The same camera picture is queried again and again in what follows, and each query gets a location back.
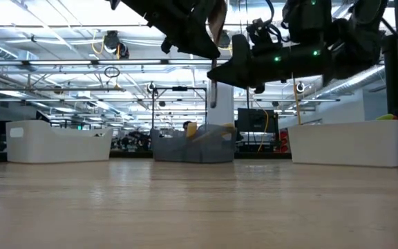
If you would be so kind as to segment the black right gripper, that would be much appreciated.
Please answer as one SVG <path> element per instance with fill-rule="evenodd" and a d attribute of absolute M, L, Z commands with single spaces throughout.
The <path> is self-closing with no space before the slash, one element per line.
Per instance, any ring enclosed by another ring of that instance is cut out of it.
<path fill-rule="evenodd" d="M 224 64 L 212 64 L 210 80 L 235 87 L 253 87 L 266 82 L 285 81 L 292 77 L 324 74 L 328 49 L 322 44 L 280 43 L 256 45 L 252 48 L 244 35 L 232 37 L 233 55 Z M 248 71 L 252 66 L 252 81 Z"/>

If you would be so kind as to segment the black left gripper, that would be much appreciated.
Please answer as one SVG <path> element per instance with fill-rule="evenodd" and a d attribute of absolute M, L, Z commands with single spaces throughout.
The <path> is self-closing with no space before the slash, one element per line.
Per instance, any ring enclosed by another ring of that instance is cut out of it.
<path fill-rule="evenodd" d="M 205 28 L 208 1 L 122 0 L 122 3 L 156 27 L 181 53 L 217 59 L 220 52 Z"/>

